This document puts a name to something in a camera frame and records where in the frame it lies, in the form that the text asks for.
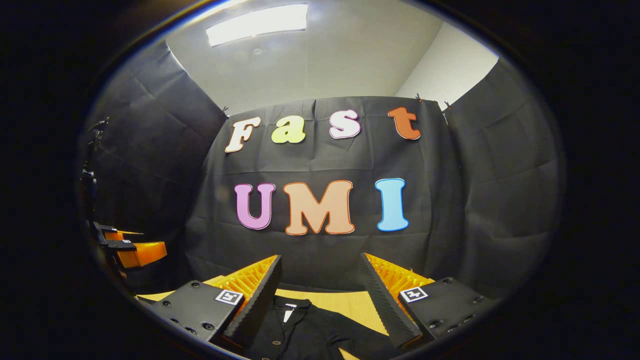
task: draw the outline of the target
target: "pink letter u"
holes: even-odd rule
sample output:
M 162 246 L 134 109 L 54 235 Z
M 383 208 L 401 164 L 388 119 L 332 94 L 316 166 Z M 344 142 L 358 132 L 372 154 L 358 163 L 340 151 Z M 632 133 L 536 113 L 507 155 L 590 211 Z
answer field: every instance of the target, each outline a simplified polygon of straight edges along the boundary
M 252 190 L 253 188 L 249 184 L 238 184 L 235 187 L 238 219 L 249 229 L 264 229 L 271 222 L 271 193 L 276 190 L 276 186 L 268 183 L 258 185 L 262 201 L 259 218 L 254 218 L 249 214 L 249 194 Z

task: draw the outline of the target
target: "black fabric curtain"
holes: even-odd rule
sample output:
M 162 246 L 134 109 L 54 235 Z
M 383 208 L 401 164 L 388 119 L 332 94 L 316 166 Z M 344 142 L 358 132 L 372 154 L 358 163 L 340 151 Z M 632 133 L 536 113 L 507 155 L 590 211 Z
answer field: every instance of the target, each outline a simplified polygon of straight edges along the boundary
M 558 224 L 559 137 L 551 115 L 503 59 L 444 114 L 465 193 L 460 279 L 501 297 L 541 260 Z
M 122 65 L 87 127 L 106 117 L 93 156 L 96 221 L 165 241 L 168 256 L 129 271 L 127 282 L 140 292 L 171 290 L 188 281 L 179 239 L 200 165 L 226 117 L 165 42 Z
M 421 137 L 399 136 L 388 112 L 404 106 Z M 355 110 L 355 137 L 329 135 L 329 116 Z M 274 143 L 276 121 L 304 119 L 300 143 Z M 281 287 L 362 290 L 357 256 L 368 252 L 439 279 L 458 277 L 500 297 L 518 285 L 544 253 L 557 223 L 563 188 L 560 145 L 548 114 L 503 60 L 444 112 L 436 102 L 398 97 L 341 97 L 268 106 L 229 120 L 189 77 L 166 43 L 137 54 L 115 74 L 87 127 L 110 117 L 94 155 L 97 221 L 165 241 L 168 256 L 127 274 L 134 291 L 172 290 L 273 254 L 283 255 Z M 233 124 L 260 117 L 243 149 L 226 153 Z M 377 180 L 399 177 L 400 231 L 381 221 Z M 307 183 L 320 201 L 328 184 L 353 183 L 349 234 L 286 234 L 283 186 Z M 234 186 L 273 183 L 272 218 L 262 230 L 243 226 Z
M 396 131 L 388 112 L 404 106 L 417 116 L 421 132 L 407 140 Z M 362 130 L 352 138 L 330 136 L 329 117 L 355 110 Z M 306 137 L 300 143 L 275 143 L 277 120 L 299 115 Z M 261 124 L 237 152 L 226 153 L 237 121 L 260 117 Z M 379 179 L 399 177 L 404 216 L 410 225 L 385 232 Z M 349 212 L 355 230 L 303 236 L 285 233 L 288 195 L 283 186 L 307 183 L 317 201 L 336 180 L 353 183 Z M 262 230 L 243 226 L 236 211 L 234 186 L 250 184 L 250 209 L 260 215 L 258 184 L 272 183 L 272 217 Z M 211 146 L 202 168 L 198 195 L 186 228 L 186 256 L 197 279 L 229 274 L 273 254 L 282 255 L 281 287 L 296 290 L 363 290 L 358 255 L 368 252 L 431 277 L 456 273 L 462 250 L 463 208 L 460 168 L 451 137 L 435 101 L 399 97 L 339 97 L 268 106 L 232 116 Z

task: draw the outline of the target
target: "orange lattice structure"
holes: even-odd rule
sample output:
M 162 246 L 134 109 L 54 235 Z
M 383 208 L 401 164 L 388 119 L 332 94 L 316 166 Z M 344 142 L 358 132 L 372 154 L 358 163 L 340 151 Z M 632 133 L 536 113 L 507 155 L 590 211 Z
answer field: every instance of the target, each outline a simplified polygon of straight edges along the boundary
M 365 255 L 371 263 L 371 266 L 373 266 L 376 273 L 378 273 L 378 276 L 380 276 L 380 279 L 387 287 L 389 293 L 391 293 L 394 300 L 397 302 L 398 306 L 400 306 L 404 313 L 411 318 L 398 299 L 400 291 L 431 284 L 435 281 L 424 276 L 420 276 L 411 270 L 407 270 L 397 266 L 396 264 L 390 263 L 387 260 L 382 260 L 367 253 L 365 253 Z
M 267 271 L 269 271 L 269 268 L 277 257 L 277 255 L 274 255 L 264 260 L 260 260 L 257 263 L 251 264 L 234 273 L 231 273 L 220 280 L 217 280 L 215 282 L 206 282 L 206 284 L 225 290 L 243 293 L 244 303 L 240 306 L 238 312 L 236 313 L 239 314 L 242 309 L 244 309 L 249 299 L 251 299 L 253 292 L 256 290 L 264 276 L 267 274 Z

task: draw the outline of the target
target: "black mount block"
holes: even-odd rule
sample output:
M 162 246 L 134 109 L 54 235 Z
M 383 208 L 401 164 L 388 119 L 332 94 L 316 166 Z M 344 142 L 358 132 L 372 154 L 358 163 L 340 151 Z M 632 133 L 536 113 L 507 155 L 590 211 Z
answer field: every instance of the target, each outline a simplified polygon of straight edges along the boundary
M 151 308 L 201 340 L 211 341 L 222 334 L 243 302 L 242 293 L 189 281 Z
M 431 338 L 440 338 L 473 323 L 495 301 L 488 299 L 452 277 L 398 295 L 413 321 Z

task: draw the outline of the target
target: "white wall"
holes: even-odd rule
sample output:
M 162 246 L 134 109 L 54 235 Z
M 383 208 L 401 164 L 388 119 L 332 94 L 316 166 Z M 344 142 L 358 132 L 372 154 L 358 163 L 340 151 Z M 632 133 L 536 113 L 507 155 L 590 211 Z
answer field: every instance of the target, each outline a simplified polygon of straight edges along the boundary
M 444 22 L 436 38 L 396 93 L 438 101 L 444 110 L 482 80 L 498 55 Z

